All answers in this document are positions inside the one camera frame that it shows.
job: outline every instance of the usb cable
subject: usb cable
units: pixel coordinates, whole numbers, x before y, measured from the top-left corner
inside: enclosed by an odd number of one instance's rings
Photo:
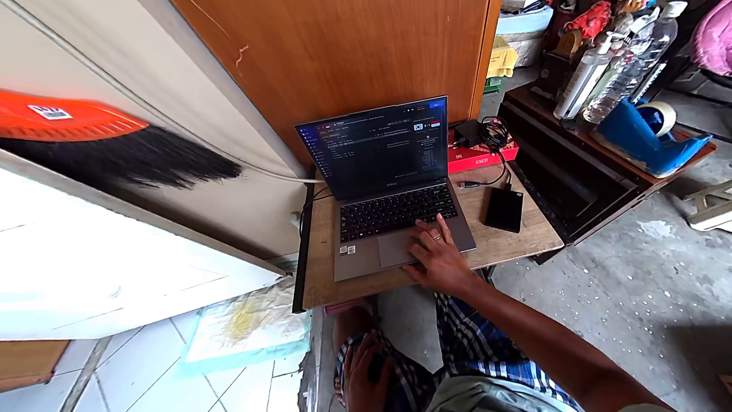
[[[508,172],[508,181],[506,182],[504,188],[507,190],[511,190],[511,179],[513,178],[513,176],[511,175],[511,171],[506,166],[506,159],[503,157],[503,153],[501,153],[501,148],[508,144],[509,134],[508,129],[506,129],[506,121],[500,117],[495,116],[483,117],[483,120],[480,121],[480,128],[478,129],[478,132],[482,143],[488,146],[488,149],[490,149],[501,158],[503,170],[501,170],[501,174],[492,182],[460,182],[460,187],[476,188],[478,186],[492,185],[498,182]]]

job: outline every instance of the tiled floor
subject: tiled floor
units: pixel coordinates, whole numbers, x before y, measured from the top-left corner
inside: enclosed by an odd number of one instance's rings
[[[196,311],[114,335],[74,412],[297,411],[303,355],[206,375],[177,363]],[[0,394],[0,411],[61,409],[96,341],[72,341],[47,385]]]

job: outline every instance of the barcode sticker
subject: barcode sticker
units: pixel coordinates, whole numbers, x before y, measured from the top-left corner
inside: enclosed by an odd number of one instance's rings
[[[43,116],[46,120],[73,119],[64,109],[49,106],[36,106],[29,104],[28,108]]]

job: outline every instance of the black cable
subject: black cable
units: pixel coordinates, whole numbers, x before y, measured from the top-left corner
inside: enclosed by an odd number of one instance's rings
[[[501,148],[505,147],[508,144],[509,138],[508,129],[506,128],[506,121],[496,116],[483,117],[483,119],[480,121],[478,134],[483,144],[485,144],[491,152],[497,154],[501,158],[503,170],[501,170],[501,174],[491,182],[460,182],[460,187],[474,188],[476,186],[492,185],[498,182],[506,174],[506,172],[508,172],[508,181],[506,182],[505,188],[511,189],[511,179],[513,178],[513,176],[511,175],[511,171],[506,165],[506,159],[503,157],[503,153],[501,153]]]
[[[321,200],[321,199],[325,199],[327,197],[333,196],[333,194],[327,194],[326,196],[318,197],[318,195],[322,191],[326,190],[327,188],[328,188],[328,186],[326,186],[326,187],[322,188],[321,190],[317,191],[315,194],[313,194],[313,200],[311,200],[310,202],[308,202],[307,199],[306,199],[305,200],[305,203],[302,204],[302,211],[300,212],[300,228],[299,228],[299,231],[298,231],[299,234],[300,234],[300,237],[302,237],[302,216],[305,214],[305,209],[308,209],[309,207],[313,206],[313,203],[316,200]]]

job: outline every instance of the white cable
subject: white cable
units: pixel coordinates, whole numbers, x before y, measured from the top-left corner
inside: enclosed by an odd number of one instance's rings
[[[72,55],[75,59],[77,59],[82,65],[86,66],[89,70],[91,70],[94,74],[99,76],[103,81],[106,81],[110,86],[114,87],[118,92],[125,95],[127,98],[132,100],[133,102],[137,103],[147,111],[149,111],[151,114],[155,115],[158,119],[162,120],[168,127],[173,129],[176,133],[181,134],[183,136],[186,136],[188,139],[198,142],[199,144],[202,144],[205,147],[208,147],[209,149],[213,150],[214,152],[219,153],[220,155],[229,158],[229,160],[236,160],[240,162],[242,165],[252,169],[256,170],[257,172],[260,172],[261,174],[266,174],[270,177],[275,177],[277,179],[287,180],[290,182],[298,182],[298,183],[323,183],[323,180],[317,180],[317,179],[300,179],[298,177],[289,177],[285,176],[284,174],[278,174],[275,172],[271,172],[267,169],[262,169],[259,166],[255,166],[249,162],[243,161],[240,158],[237,158],[236,156],[227,153],[209,141],[202,139],[200,136],[196,135],[192,131],[186,129],[183,125],[179,124],[175,120],[171,119],[168,115],[165,113],[162,113],[160,110],[155,108],[150,103],[147,103],[143,98],[135,94],[132,90],[130,90],[127,86],[123,85],[119,80],[114,78],[110,73],[108,73],[106,70],[102,69],[97,63],[93,62],[89,57],[87,57],[84,53],[82,53],[79,49],[74,47],[71,43],[66,41],[63,37],[61,37],[58,33],[56,33],[51,27],[48,27],[43,23],[41,20],[39,20],[36,16],[32,15],[28,10],[26,10],[23,6],[21,6],[19,3],[17,3],[15,0],[0,0],[0,4],[7,7],[8,10],[15,13],[19,18],[21,18],[26,23],[33,26],[36,30],[43,33],[46,37],[51,39],[55,44],[57,44],[60,48],[64,49],[68,54]]]

